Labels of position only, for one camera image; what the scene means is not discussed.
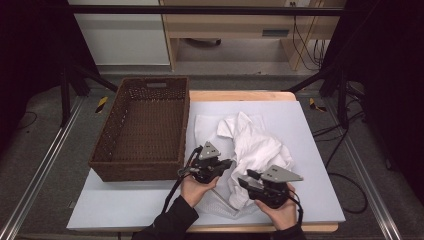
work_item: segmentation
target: black pole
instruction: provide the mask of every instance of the black pole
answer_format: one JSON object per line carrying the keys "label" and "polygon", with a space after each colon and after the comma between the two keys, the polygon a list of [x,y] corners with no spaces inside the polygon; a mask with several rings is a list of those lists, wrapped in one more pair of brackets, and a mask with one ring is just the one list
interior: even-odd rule
{"label": "black pole", "polygon": [[82,14],[197,14],[197,15],[286,15],[286,16],[343,16],[363,10],[308,7],[243,7],[243,6],[127,6],[127,5],[69,5],[45,6],[53,12]]}
{"label": "black pole", "polygon": [[100,83],[101,85],[107,87],[109,90],[113,91],[113,92],[117,92],[118,91],[118,86],[116,86],[115,84],[107,81],[106,79],[103,79],[102,77],[100,77],[99,75],[97,75],[96,73],[93,73],[79,65],[74,65],[73,69],[75,71],[77,71],[79,74],[91,78],[92,80],[96,81],[97,83]]}
{"label": "black pole", "polygon": [[61,127],[64,127],[66,122],[68,122],[69,117],[71,116],[71,103],[69,99],[69,84],[67,80],[67,71],[66,67],[63,68],[60,73],[60,91],[62,96],[62,123]]}
{"label": "black pole", "polygon": [[342,128],[347,129],[349,127],[349,119],[347,118],[347,106],[346,106],[346,97],[347,97],[347,75],[346,72],[342,69],[338,73],[339,75],[339,96],[337,101],[337,118]]}

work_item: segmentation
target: floor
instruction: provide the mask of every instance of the floor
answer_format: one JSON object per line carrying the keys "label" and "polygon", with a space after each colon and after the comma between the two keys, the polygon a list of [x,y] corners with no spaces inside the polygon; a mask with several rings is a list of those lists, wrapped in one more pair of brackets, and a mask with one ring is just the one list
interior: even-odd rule
{"label": "floor", "polygon": [[[310,70],[317,66],[307,57],[309,69],[301,65],[299,70],[292,71],[287,58],[280,54],[282,50],[275,40],[223,39],[217,46],[188,39],[182,41],[175,71],[166,66],[99,69],[104,78],[117,84],[129,75],[187,75],[191,89],[209,90],[283,90],[316,72]],[[38,94],[28,103],[20,129],[0,155],[0,239],[118,238],[113,232],[66,229],[89,171],[87,159],[114,97],[102,86],[90,80],[88,83],[92,88],[88,97],[72,97],[72,103],[81,107],[73,109],[79,114],[71,119],[69,129],[59,128],[57,87]],[[321,83],[296,93],[313,134],[337,125],[336,96],[321,98]],[[99,99],[104,96],[110,100],[101,113],[95,113]],[[311,99],[317,108],[311,108]],[[361,115],[357,99],[348,96],[347,102],[351,102],[348,114],[353,119],[327,168],[346,222],[333,233],[308,233],[308,239],[424,239],[423,206],[402,174],[386,168],[384,153]],[[324,163],[329,161],[344,131],[335,128],[315,138]],[[122,233],[122,238],[129,239],[129,233]]]}

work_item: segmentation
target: brown wicker basket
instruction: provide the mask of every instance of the brown wicker basket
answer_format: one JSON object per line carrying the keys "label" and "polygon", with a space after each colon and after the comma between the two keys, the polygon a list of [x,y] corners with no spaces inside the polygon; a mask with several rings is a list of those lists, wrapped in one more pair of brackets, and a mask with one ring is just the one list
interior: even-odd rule
{"label": "brown wicker basket", "polygon": [[105,182],[177,179],[190,107],[187,77],[125,78],[89,166]]}

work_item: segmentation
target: white towel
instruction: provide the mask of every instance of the white towel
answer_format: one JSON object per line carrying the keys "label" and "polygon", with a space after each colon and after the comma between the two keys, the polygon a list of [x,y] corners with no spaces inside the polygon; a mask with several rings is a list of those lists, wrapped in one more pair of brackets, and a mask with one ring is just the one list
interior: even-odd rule
{"label": "white towel", "polygon": [[229,202],[237,209],[253,202],[238,183],[238,177],[245,175],[247,169],[264,172],[273,164],[288,170],[293,166],[287,147],[262,126],[255,125],[243,112],[226,117],[218,124],[217,135],[231,138],[234,142],[237,166],[228,179],[228,186],[231,191]]}
{"label": "white towel", "polygon": [[[196,146],[204,145],[206,141],[211,142],[216,149],[219,150],[221,156],[220,160],[224,159],[235,159],[234,156],[234,143],[232,138],[218,136],[217,129],[219,122],[229,117],[227,115],[196,115],[194,120],[194,140]],[[249,116],[253,123],[264,128],[262,116],[252,115]]]}

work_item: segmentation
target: cable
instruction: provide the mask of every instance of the cable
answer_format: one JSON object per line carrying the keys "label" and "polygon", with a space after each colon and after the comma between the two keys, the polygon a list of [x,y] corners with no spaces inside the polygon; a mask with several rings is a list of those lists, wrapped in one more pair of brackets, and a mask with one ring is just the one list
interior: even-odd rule
{"label": "cable", "polygon": [[290,194],[287,195],[288,199],[292,200],[299,207],[299,209],[297,210],[297,212],[299,213],[299,217],[297,218],[297,224],[299,224],[300,226],[302,226],[302,222],[303,222],[303,208],[302,208],[302,205],[300,204],[300,198],[299,198],[299,196],[294,191],[290,190],[290,192],[292,192],[296,196],[296,198],[297,198],[297,200],[296,200],[295,198],[293,198],[292,196],[290,196]]}
{"label": "cable", "polygon": [[348,177],[346,177],[346,176],[344,176],[342,174],[339,174],[339,173],[328,172],[328,175],[329,176],[341,177],[341,178],[349,181],[350,183],[352,183],[353,185],[355,185],[359,189],[359,191],[361,191],[361,194],[364,197],[365,203],[364,203],[364,206],[360,210],[350,210],[350,209],[347,209],[347,208],[342,207],[343,210],[345,210],[348,213],[352,213],[352,214],[361,214],[361,213],[365,212],[365,210],[367,210],[367,208],[368,208],[368,198],[367,198],[367,195],[365,194],[365,191],[362,189],[362,187],[358,183],[356,183],[351,178],[348,178]]}
{"label": "cable", "polygon": [[[358,101],[358,99],[353,99],[352,101],[348,102],[346,104],[346,108],[351,103],[357,102],[357,101]],[[358,113],[356,113],[353,116],[351,116],[350,118],[348,118],[348,123],[351,123],[352,121],[356,120],[357,118],[359,118],[363,114],[364,114],[364,111],[359,111]],[[314,135],[314,138],[316,136],[320,136],[320,135],[326,134],[326,133],[328,133],[328,132],[330,132],[330,131],[332,131],[332,130],[340,127],[340,126],[341,126],[341,124],[337,124],[336,126],[333,126],[333,127],[328,127],[328,128],[324,128],[324,129],[315,131],[314,133],[317,133],[317,132],[319,132],[319,133],[315,134]],[[328,166],[330,165],[331,160],[333,159],[335,153],[337,152],[337,150],[339,149],[340,145],[342,144],[344,138],[347,136],[348,131],[349,131],[349,124],[347,125],[346,131],[343,133],[343,135],[337,136],[337,137],[335,137],[335,138],[332,139],[332,140],[334,140],[334,139],[337,139],[337,138],[341,137],[340,141],[337,143],[336,147],[333,149],[333,152],[331,153],[330,157],[328,158],[327,162],[325,163],[325,169],[328,169]],[[339,174],[339,173],[329,172],[329,171],[327,171],[327,173],[328,173],[329,176],[336,176],[336,177],[343,178],[343,179],[347,180],[348,182],[352,183],[353,185],[355,185],[355,187],[359,189],[359,191],[361,192],[361,194],[362,194],[362,196],[364,198],[364,206],[361,209],[359,209],[359,210],[351,210],[351,209],[348,209],[348,208],[345,208],[345,207],[342,207],[342,209],[344,211],[348,212],[348,213],[351,213],[351,214],[361,214],[361,213],[364,213],[367,210],[367,208],[368,208],[368,198],[367,198],[367,195],[365,194],[365,191],[362,189],[362,187],[358,183],[356,183],[353,179],[351,179],[351,178],[349,178],[347,176],[344,176],[344,175]]]}
{"label": "cable", "polygon": [[[354,121],[357,118],[359,118],[360,116],[362,116],[363,114],[364,114],[364,111],[360,111],[360,112],[356,113],[355,115],[351,116],[349,118],[349,121]],[[333,131],[334,129],[337,129],[340,126],[341,126],[340,124],[337,124],[337,125],[334,125],[332,127],[327,127],[327,128],[323,128],[323,129],[320,129],[320,130],[316,130],[316,131],[312,132],[312,134],[314,134],[313,137],[315,138],[315,137],[324,135],[326,133],[329,133],[329,132]]]}
{"label": "cable", "polygon": [[342,144],[344,138],[347,135],[349,128],[346,129],[346,131],[343,133],[342,138],[340,139],[340,141],[337,143],[336,147],[334,148],[333,152],[331,153],[330,157],[328,158],[327,162],[325,163],[325,169],[328,168],[328,166],[330,165],[331,160],[333,159],[333,156],[336,154],[337,149],[340,147],[340,145]]}
{"label": "cable", "polygon": [[340,138],[340,137],[342,137],[342,136],[343,136],[343,135],[336,136],[336,137],[329,138],[329,139],[315,140],[315,142],[331,142],[331,141],[334,141],[334,140],[336,140],[337,138]]}
{"label": "cable", "polygon": [[299,30],[297,29],[296,16],[293,16],[293,38],[292,38],[292,41],[293,41],[294,49],[296,50],[297,54],[299,54],[300,60],[302,61],[303,65],[305,66],[305,68],[306,68],[306,69],[311,70],[311,71],[317,71],[317,70],[319,70],[319,69],[311,69],[311,68],[308,68],[308,66],[306,66],[306,63],[305,63],[305,61],[303,60],[303,57],[302,57],[302,55],[300,54],[299,50],[297,49],[297,47],[296,47],[296,43],[295,43],[295,41],[294,41],[294,35],[295,35],[295,32],[297,32],[297,34],[299,35],[299,37],[300,37],[300,39],[302,40],[302,43],[303,43],[303,45],[304,45],[304,47],[305,47],[305,49],[306,49],[306,52],[307,52],[307,53],[308,53],[308,55],[309,55],[309,58],[311,58],[311,55],[309,54],[309,51],[308,51],[308,49],[307,49],[307,47],[306,47],[306,44],[305,44],[305,42],[303,41],[303,38],[302,38],[302,36],[300,35]]}
{"label": "cable", "polygon": [[27,124],[27,125],[25,125],[25,126],[22,126],[22,127],[19,127],[19,128],[16,128],[16,130],[22,130],[22,129],[24,129],[24,128],[27,128],[27,127],[29,127],[29,126],[31,126],[32,124],[34,124],[35,123],[35,121],[37,120],[37,118],[38,118],[38,115],[35,113],[35,112],[25,112],[25,113],[31,113],[31,114],[33,114],[34,115],[34,119],[29,123],[29,124]]}
{"label": "cable", "polygon": [[[187,163],[186,163],[186,166],[185,166],[186,168],[191,165],[191,161],[193,159],[194,154],[195,153],[199,153],[201,150],[202,150],[202,147],[197,147],[197,148],[195,148],[193,150],[193,152],[191,153],[189,159],[187,160]],[[169,191],[169,194],[168,194],[168,196],[165,199],[165,203],[164,203],[163,208],[162,208],[162,213],[165,213],[166,212],[166,209],[168,209],[169,202],[171,201],[172,196],[174,196],[175,191],[180,186],[180,184],[183,181],[183,179],[185,177],[187,177],[187,176],[190,176],[190,175],[191,174],[186,174],[186,175],[183,175],[183,176],[178,176],[177,181],[174,183],[174,186],[172,186],[171,191]]]}
{"label": "cable", "polygon": [[318,64],[318,67],[321,69],[322,63],[324,62],[324,51],[325,51],[325,40],[321,40],[321,50],[318,50],[318,39],[315,40],[314,45],[314,61]]}

